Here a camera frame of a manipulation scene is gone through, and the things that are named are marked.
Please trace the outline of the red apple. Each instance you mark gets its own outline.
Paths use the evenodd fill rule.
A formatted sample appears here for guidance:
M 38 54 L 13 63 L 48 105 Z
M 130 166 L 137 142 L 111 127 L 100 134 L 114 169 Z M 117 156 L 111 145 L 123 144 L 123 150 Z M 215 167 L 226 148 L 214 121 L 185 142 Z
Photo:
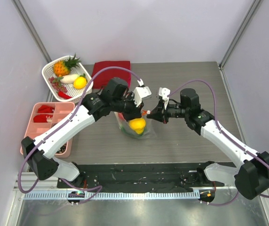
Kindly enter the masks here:
M 118 113 L 118 118 L 119 118 L 120 120 L 124 120 L 124 119 L 125 119 L 122 113 Z

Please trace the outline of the yellow mango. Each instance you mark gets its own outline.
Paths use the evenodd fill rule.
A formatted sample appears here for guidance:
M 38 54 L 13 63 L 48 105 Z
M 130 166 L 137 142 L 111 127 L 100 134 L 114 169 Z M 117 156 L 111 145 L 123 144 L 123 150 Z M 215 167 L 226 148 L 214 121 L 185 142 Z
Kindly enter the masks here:
M 137 118 L 129 121 L 129 127 L 132 129 L 136 134 L 142 134 L 146 127 L 146 120 L 144 118 Z

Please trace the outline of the clear zip bag orange zipper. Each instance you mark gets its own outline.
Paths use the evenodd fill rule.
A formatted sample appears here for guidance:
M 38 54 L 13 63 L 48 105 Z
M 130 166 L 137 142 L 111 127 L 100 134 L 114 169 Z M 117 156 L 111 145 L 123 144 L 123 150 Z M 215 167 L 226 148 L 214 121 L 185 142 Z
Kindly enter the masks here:
M 155 138 L 156 133 L 152 127 L 151 119 L 147 119 L 149 110 L 142 110 L 142 117 L 127 121 L 124 119 L 122 113 L 115 112 L 116 119 L 120 130 L 127 136 L 136 139 L 150 139 Z

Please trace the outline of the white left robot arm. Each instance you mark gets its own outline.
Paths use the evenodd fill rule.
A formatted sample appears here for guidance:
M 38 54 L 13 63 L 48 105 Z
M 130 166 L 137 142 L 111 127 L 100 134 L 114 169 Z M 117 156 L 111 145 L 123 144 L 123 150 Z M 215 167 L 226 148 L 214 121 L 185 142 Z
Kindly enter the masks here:
M 84 176 L 76 164 L 57 160 L 56 152 L 81 130 L 110 112 L 122 113 L 127 121 L 141 118 L 142 100 L 149 95 L 150 90 L 142 81 L 130 92 L 123 79 L 111 79 L 100 93 L 85 95 L 80 105 L 51 129 L 34 139 L 25 137 L 21 145 L 26 162 L 39 180 L 56 176 L 67 180 L 72 187 L 81 187 Z

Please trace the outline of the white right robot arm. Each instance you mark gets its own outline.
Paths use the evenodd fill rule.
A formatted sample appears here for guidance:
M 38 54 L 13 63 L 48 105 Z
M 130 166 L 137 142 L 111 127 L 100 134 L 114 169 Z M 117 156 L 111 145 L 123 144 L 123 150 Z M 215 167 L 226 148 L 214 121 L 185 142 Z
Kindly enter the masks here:
M 147 115 L 164 124 L 170 118 L 184 119 L 186 125 L 198 135 L 212 142 L 225 153 L 233 167 L 209 161 L 198 169 L 197 182 L 202 186 L 212 181 L 234 186 L 241 195 L 252 200 L 269 188 L 269 153 L 259 153 L 246 146 L 223 126 L 215 117 L 201 108 L 199 96 L 194 89 L 180 91 L 180 101 L 170 103 L 170 90 L 160 88 L 158 105 Z

